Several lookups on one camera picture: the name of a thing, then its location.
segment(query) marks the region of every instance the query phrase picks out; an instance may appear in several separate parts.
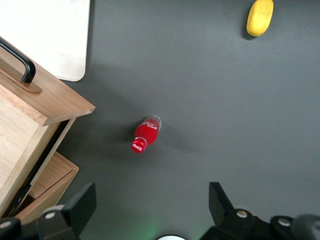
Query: yellow object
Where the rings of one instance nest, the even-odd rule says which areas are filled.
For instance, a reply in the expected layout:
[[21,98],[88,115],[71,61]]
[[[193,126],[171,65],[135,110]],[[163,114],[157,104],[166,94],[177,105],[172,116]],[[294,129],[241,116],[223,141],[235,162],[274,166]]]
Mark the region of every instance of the yellow object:
[[246,23],[247,32],[253,37],[259,37],[268,29],[274,2],[272,0],[256,0],[249,12],[248,22]]

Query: wooden drawer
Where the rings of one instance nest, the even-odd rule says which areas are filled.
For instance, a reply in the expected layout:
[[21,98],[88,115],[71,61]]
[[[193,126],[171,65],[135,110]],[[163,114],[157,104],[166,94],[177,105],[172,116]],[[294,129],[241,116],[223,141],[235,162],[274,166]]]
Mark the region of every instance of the wooden drawer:
[[34,61],[32,82],[22,82],[27,67],[8,51],[13,46],[0,41],[6,44],[0,44],[0,217],[6,217],[26,197],[76,118],[95,107]]

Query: plastic bottle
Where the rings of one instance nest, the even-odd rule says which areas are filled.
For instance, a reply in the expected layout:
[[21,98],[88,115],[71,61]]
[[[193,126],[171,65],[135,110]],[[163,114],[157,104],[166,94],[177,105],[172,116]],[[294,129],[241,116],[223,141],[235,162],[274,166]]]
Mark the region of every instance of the plastic bottle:
[[160,128],[161,119],[158,116],[147,116],[135,130],[132,150],[138,154],[146,150],[147,146],[156,141]]

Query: gray table surface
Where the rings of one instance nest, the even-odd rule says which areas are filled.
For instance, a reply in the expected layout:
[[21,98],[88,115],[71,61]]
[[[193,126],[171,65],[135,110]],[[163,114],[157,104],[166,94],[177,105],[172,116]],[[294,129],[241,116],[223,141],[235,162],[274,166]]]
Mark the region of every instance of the gray table surface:
[[[60,203],[95,182],[83,240],[198,240],[209,182],[264,221],[320,215],[320,1],[274,0],[252,38],[252,0],[92,0],[87,67],[66,82],[96,106],[58,151],[80,167]],[[149,114],[154,145],[131,150]]]

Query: white cutting board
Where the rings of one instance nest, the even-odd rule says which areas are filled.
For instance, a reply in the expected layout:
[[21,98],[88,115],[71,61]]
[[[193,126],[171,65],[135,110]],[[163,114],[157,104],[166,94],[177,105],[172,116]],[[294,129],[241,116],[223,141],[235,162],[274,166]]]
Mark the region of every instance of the white cutting board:
[[86,71],[90,0],[0,0],[0,36],[58,79]]

